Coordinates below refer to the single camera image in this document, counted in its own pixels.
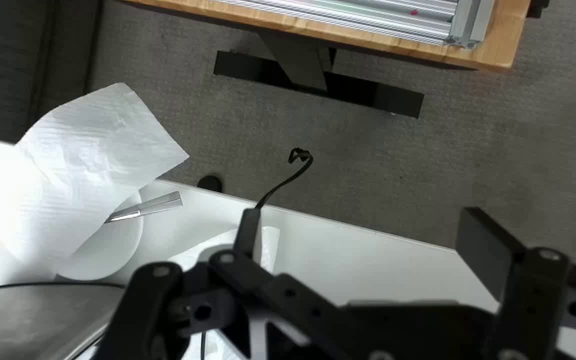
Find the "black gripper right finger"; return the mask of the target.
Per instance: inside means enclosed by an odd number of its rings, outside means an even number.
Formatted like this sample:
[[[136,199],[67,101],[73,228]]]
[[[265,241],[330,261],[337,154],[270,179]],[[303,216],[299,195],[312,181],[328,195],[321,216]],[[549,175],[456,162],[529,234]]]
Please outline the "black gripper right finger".
[[[456,251],[498,299],[486,357],[572,360],[556,347],[576,332],[576,261],[554,248],[527,248],[480,207],[464,207]]]

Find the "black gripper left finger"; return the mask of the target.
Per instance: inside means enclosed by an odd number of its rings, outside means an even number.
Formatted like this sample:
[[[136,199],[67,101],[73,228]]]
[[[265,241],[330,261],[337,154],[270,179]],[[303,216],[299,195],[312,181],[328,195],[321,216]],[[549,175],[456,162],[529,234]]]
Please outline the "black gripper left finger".
[[[196,334],[215,332],[244,360],[341,360],[337,308],[254,251],[259,209],[242,213],[231,248],[183,269],[139,265],[102,336],[95,360],[181,360]]]

